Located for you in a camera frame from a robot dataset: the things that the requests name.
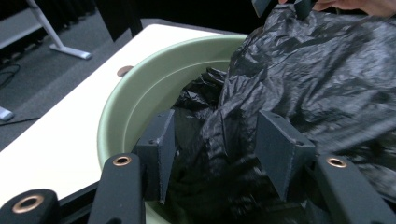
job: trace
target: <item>table surface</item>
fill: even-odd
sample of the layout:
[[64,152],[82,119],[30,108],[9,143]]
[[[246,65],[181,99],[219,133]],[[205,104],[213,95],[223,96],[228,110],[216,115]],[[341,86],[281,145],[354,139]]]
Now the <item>table surface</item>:
[[97,129],[119,69],[209,35],[218,34],[153,24],[135,36],[0,153],[0,206],[29,189],[52,189],[62,199],[98,181]]

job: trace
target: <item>green plastic basin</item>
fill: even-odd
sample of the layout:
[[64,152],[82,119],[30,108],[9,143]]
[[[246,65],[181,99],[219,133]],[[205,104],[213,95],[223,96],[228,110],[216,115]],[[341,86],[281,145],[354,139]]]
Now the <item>green plastic basin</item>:
[[[98,130],[98,156],[105,161],[130,152],[152,116],[170,108],[180,91],[207,67],[226,71],[245,35],[215,35],[158,51],[134,67],[110,94]],[[146,206],[147,223],[168,223]]]

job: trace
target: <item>black cable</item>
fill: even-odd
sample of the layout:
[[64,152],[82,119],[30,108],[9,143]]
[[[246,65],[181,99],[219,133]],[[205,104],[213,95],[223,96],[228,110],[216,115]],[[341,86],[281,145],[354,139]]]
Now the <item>black cable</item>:
[[4,75],[4,74],[9,74],[8,77],[5,78],[5,80],[3,82],[0,83],[0,90],[3,89],[6,85],[8,85],[12,79],[15,77],[15,75],[21,70],[21,66],[19,64],[10,64],[8,65],[6,68],[2,69],[8,69],[10,67],[16,67],[15,71],[5,71],[5,72],[0,72],[0,76]]
[[27,121],[33,121],[33,120],[38,120],[38,119],[40,119],[40,118],[21,119],[21,120],[17,120],[17,121],[12,121],[12,122],[7,122],[7,123],[0,124],[0,127],[8,126],[8,125],[11,125],[11,124],[24,123],[24,122],[27,122]]

